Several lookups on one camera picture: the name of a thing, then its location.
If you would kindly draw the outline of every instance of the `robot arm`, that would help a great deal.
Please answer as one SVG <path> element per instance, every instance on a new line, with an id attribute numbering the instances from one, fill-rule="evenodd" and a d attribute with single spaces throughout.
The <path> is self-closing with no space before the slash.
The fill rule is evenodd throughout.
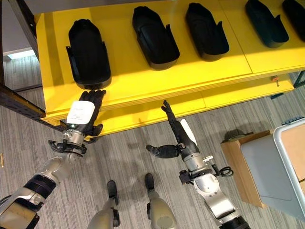
<path id="1" fill-rule="evenodd" d="M 167 114 L 178 144 L 161 147 L 147 145 L 147 150 L 159 158 L 172 158 L 181 155 L 188 169 L 188 171 L 183 170 L 180 172 L 179 178 L 181 182 L 194 185 L 195 190 L 204 198 L 206 207 L 219 228 L 249 229 L 248 223 L 240 215 L 238 209 L 221 191 L 216 178 L 216 176 L 230 176 L 233 174 L 232 170 L 229 167 L 218 170 L 212 156 L 203 158 L 186 121 L 178 122 L 167 101 L 164 101 L 163 104 L 162 110 Z M 212 174 L 212 170 L 208 167 L 208 162 L 216 172 L 215 175 Z"/>
<path id="2" fill-rule="evenodd" d="M 78 119 L 77 124 L 68 124 L 69 130 L 63 132 L 63 142 L 56 144 L 54 141 L 49 141 L 55 155 L 23 187 L 0 201 L 1 229 L 32 229 L 36 226 L 39 221 L 37 212 L 45 203 L 46 198 L 69 175 L 75 163 L 86 153 L 84 137 L 97 136 L 101 132 L 102 125 L 94 126 L 93 124 L 105 93 L 106 91 L 98 90 L 84 92 L 81 95 L 80 101 L 83 103 L 85 101 L 92 107 L 88 120 L 83 123 L 81 122 L 82 114 L 80 112 L 74 114 L 72 120 Z"/>

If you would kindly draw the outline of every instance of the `silver robot leg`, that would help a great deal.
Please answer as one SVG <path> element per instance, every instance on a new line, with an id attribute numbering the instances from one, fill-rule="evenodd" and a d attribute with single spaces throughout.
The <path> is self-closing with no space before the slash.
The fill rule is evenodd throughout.
<path id="1" fill-rule="evenodd" d="M 103 209 L 96 213 L 91 219 L 87 229 L 113 229 L 120 225 L 118 210 L 114 209 L 119 204 L 116 184 L 113 180 L 107 183 L 109 200 Z"/>
<path id="2" fill-rule="evenodd" d="M 168 204 L 154 190 L 153 176 L 150 173 L 145 176 L 145 185 L 150 201 L 147 204 L 147 216 L 151 220 L 152 229 L 174 229 L 177 220 Z"/>

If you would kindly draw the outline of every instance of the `yellow tabletop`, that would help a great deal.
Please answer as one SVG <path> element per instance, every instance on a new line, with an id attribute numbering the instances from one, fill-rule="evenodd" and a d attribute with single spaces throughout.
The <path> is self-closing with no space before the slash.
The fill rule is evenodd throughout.
<path id="1" fill-rule="evenodd" d="M 289 76 L 285 74 L 279 76 L 279 86 L 266 77 L 212 88 L 202 92 L 180 95 L 169 98 L 167 101 L 170 103 L 175 116 L 181 117 L 229 104 L 241 103 L 281 92 L 289 92 L 293 89 Z M 161 110 L 162 103 L 162 100 L 157 100 L 107 111 L 102 108 L 95 124 L 102 123 L 104 128 L 101 135 L 107 135 L 165 121 L 167 117 L 165 112 Z"/>
<path id="2" fill-rule="evenodd" d="M 279 48 L 269 48 L 263 44 L 251 24 L 245 5 L 247 0 L 221 0 L 220 4 L 241 45 L 253 73 L 262 73 L 271 69 L 305 68 L 305 42 L 292 27 L 284 13 L 282 0 L 260 0 L 281 21 L 288 33 L 289 41 Z"/>
<path id="3" fill-rule="evenodd" d="M 205 87 L 239 81 L 252 73 L 231 26 L 216 0 L 199 0 L 223 21 L 230 50 L 220 60 L 199 58 L 185 22 L 188 4 L 193 0 L 142 2 L 65 10 L 36 16 L 37 39 L 47 117 L 64 118 L 82 89 L 72 76 L 66 46 L 68 32 L 75 20 L 90 19 L 105 41 L 112 83 L 106 88 L 103 109 L 126 107 L 166 97 L 200 91 Z M 170 24 L 180 50 L 175 66 L 164 71 L 150 69 L 132 27 L 133 9 L 148 6 L 157 12 L 164 25 Z"/>

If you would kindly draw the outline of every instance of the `plastic storage bin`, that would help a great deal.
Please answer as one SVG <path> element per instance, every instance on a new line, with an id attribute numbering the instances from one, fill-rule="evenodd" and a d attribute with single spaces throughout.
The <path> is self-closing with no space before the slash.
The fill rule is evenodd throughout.
<path id="1" fill-rule="evenodd" d="M 305 197 L 299 183 L 302 177 L 295 171 L 282 139 L 283 132 L 301 125 L 305 125 L 305 118 L 276 128 L 272 135 L 245 143 L 241 150 L 261 201 L 305 221 Z M 300 158 L 304 158 L 305 151 L 302 152 Z"/>

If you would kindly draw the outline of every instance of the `black tray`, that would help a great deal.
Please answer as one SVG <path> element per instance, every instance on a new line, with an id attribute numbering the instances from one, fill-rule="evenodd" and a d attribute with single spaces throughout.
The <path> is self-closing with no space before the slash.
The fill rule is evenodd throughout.
<path id="1" fill-rule="evenodd" d="M 305 42 L 305 9 L 295 0 L 285 0 L 283 8 L 302 41 Z"/>
<path id="2" fill-rule="evenodd" d="M 66 47 L 72 74 L 82 89 L 96 90 L 111 83 L 105 43 L 99 29 L 90 21 L 75 21 L 69 31 L 71 47 Z"/>
<path id="3" fill-rule="evenodd" d="M 229 51 L 222 21 L 216 24 L 207 8 L 200 3 L 190 3 L 185 18 L 197 51 L 203 59 L 215 61 Z"/>
<path id="4" fill-rule="evenodd" d="M 134 9 L 132 25 L 148 64 L 163 70 L 173 66 L 180 52 L 170 25 L 164 27 L 159 15 L 146 6 Z"/>
<path id="5" fill-rule="evenodd" d="M 274 18 L 268 7 L 259 0 L 249 0 L 245 8 L 259 37 L 266 46 L 277 48 L 289 40 L 280 15 Z"/>

